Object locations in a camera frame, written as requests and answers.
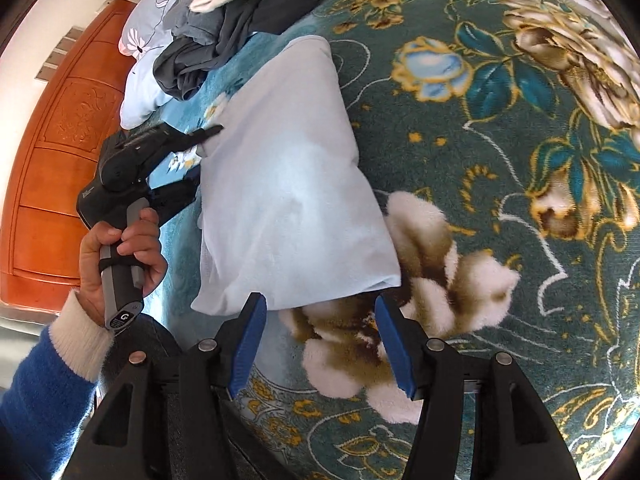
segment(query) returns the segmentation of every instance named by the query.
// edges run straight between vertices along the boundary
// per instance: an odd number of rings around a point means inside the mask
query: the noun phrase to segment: orange wooden headboard
[[[79,285],[86,228],[78,192],[92,179],[102,140],[120,125],[132,57],[118,40],[135,4],[111,2],[76,41],[38,101],[20,142],[0,227],[0,300],[59,311]]]

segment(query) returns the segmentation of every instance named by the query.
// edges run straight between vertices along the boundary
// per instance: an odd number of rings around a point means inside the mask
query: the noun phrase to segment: gray handle
[[[149,207],[146,198],[136,200],[127,208],[127,226],[140,219],[140,211]],[[100,259],[119,257],[120,242],[100,248]],[[145,270],[140,266],[115,264],[102,272],[104,293],[104,326],[107,330],[120,333],[142,312],[144,301],[142,287],[145,284]]]

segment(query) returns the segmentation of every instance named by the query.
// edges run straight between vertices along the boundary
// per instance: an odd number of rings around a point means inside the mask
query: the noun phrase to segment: hand
[[[160,253],[160,228],[158,213],[151,208],[140,212],[140,220],[124,231],[111,227],[107,222],[98,222],[85,235],[80,244],[80,291],[78,302],[87,315],[98,325],[104,326],[104,295],[102,277],[98,263],[100,248],[118,240],[118,254],[133,254],[141,263],[146,264],[143,296],[151,294],[162,282],[167,270],[167,262]]]

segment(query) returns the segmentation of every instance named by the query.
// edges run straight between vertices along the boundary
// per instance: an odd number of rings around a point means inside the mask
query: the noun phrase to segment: sweater sleeve
[[[27,478],[50,479],[71,456],[113,336],[69,294],[60,316],[22,361],[0,405],[0,434]]]

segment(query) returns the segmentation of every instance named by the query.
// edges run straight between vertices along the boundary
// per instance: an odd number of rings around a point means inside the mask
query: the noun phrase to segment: white wall
[[[105,1],[38,0],[0,57],[0,214],[15,153],[46,85],[34,78],[69,29],[87,27]]]

